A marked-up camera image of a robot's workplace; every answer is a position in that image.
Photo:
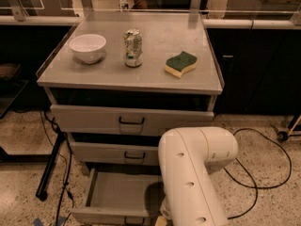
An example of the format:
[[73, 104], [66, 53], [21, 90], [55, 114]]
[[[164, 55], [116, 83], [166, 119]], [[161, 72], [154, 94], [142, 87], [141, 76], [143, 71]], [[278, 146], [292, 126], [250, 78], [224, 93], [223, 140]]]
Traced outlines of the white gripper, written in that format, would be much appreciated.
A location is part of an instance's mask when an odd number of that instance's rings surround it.
[[168, 200], [163, 200], [160, 206], [160, 213], [162, 216], [159, 216], [156, 219], [154, 226], [167, 226], [167, 220], [172, 220], [172, 215]]

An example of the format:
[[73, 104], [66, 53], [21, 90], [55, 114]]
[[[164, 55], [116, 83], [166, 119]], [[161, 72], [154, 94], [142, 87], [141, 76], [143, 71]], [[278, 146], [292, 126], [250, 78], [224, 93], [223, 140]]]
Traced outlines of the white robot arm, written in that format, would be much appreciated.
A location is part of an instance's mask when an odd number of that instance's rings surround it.
[[165, 198], [160, 221], [173, 226], [228, 226], [210, 174], [238, 154], [234, 135], [219, 127], [183, 127], [165, 132], [158, 159]]

